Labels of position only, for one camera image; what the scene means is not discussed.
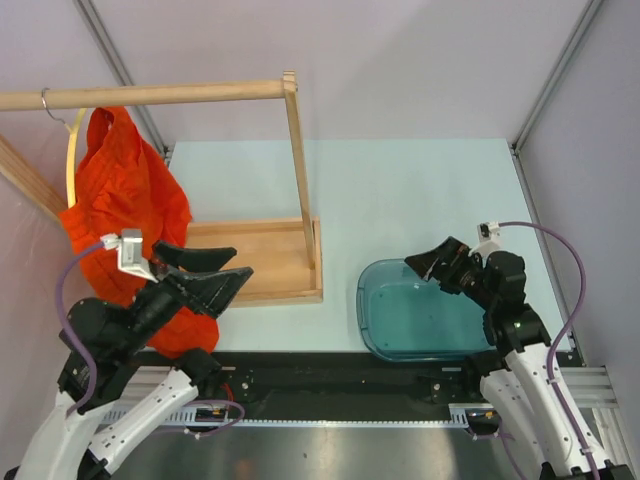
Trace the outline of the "orange shorts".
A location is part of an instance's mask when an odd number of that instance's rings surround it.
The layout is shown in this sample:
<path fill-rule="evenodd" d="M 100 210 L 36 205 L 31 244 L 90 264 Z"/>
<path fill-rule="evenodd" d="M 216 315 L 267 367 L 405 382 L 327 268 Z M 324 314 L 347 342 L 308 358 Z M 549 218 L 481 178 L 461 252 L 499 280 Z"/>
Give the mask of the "orange shorts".
<path fill-rule="evenodd" d="M 149 260 L 159 240 L 184 247 L 192 220 L 187 196 L 125 107 L 95 109 L 86 139 L 87 153 L 75 173 L 76 203 L 59 215 L 74 253 L 123 229 L 141 230 L 143 256 Z M 118 270 L 114 250 L 89 255 L 81 269 L 99 298 L 121 306 L 128 306 L 146 283 Z M 194 348 L 211 353 L 218 340 L 215 316 L 185 307 L 147 345 L 175 359 Z"/>

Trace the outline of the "yellow clothes hanger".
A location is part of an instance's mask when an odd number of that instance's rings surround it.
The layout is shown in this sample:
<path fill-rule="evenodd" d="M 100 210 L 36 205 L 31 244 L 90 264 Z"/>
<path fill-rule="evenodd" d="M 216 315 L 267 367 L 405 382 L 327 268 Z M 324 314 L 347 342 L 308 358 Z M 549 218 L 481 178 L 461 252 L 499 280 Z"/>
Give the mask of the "yellow clothes hanger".
<path fill-rule="evenodd" d="M 82 126 L 84 117 L 87 113 L 86 108 L 80 108 L 75 116 L 75 120 L 73 124 L 68 124 L 64 119 L 60 117 L 56 117 L 51 113 L 49 109 L 46 94 L 49 91 L 48 87 L 44 87 L 41 90 L 41 103 L 44 107 L 47 115 L 54 121 L 61 123 L 68 132 L 68 145 L 66 152 L 66 161 L 65 161 L 65 191 L 66 191 L 66 203 L 67 208 L 72 208 L 77 201 L 76 198 L 76 186 L 75 186 L 75 175 L 76 175 L 76 153 L 77 153 L 77 144 L 79 138 L 79 130 Z"/>

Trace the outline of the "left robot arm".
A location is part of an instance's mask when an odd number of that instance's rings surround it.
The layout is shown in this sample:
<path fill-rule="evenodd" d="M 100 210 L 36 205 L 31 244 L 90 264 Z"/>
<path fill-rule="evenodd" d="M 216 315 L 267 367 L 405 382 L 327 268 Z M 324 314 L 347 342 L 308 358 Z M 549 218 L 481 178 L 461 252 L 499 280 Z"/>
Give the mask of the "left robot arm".
<path fill-rule="evenodd" d="M 237 253 L 233 247 L 191 249 L 158 241 L 150 259 L 142 247 L 141 232 L 125 230 L 102 236 L 72 261 L 78 264 L 100 250 L 115 252 L 117 269 L 144 281 L 127 306 L 90 297 L 65 308 L 66 278 L 57 281 L 60 338 L 70 354 L 53 410 L 6 478 L 109 479 L 170 415 L 219 392 L 221 365 L 209 352 L 193 348 L 123 417 L 100 426 L 138 370 L 138 354 L 161 328 L 183 308 L 220 316 L 253 274 L 250 267 L 226 266 Z"/>

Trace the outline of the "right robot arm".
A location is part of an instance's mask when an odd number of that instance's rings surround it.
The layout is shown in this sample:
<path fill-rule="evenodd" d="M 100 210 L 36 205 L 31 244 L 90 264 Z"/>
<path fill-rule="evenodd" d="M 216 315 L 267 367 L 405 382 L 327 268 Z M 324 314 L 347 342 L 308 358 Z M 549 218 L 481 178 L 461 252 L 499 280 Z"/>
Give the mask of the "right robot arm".
<path fill-rule="evenodd" d="M 539 479 L 630 479 L 593 435 L 557 363 L 548 331 L 527 303 L 526 264 L 489 241 L 476 249 L 449 237 L 436 248 L 405 258 L 425 281 L 463 294 L 483 311 L 492 350 L 469 356 L 463 393 L 487 400 L 502 428 L 530 457 Z"/>

